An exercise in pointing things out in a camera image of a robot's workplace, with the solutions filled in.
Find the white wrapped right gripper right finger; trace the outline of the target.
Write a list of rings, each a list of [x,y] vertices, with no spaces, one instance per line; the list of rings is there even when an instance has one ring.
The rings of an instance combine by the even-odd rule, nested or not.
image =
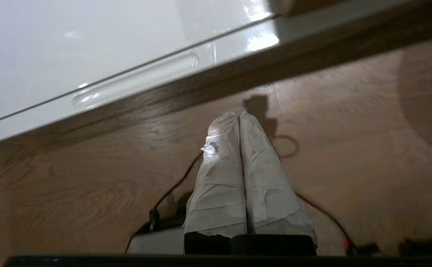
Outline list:
[[[309,212],[295,194],[260,122],[239,118],[247,222],[253,234],[307,235],[318,245]]]

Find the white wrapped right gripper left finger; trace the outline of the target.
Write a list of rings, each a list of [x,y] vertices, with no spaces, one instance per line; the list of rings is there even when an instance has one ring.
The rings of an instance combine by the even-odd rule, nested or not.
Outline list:
[[[246,234],[246,198],[236,113],[223,113],[211,122],[202,152],[197,180],[187,203],[185,235],[233,238]]]

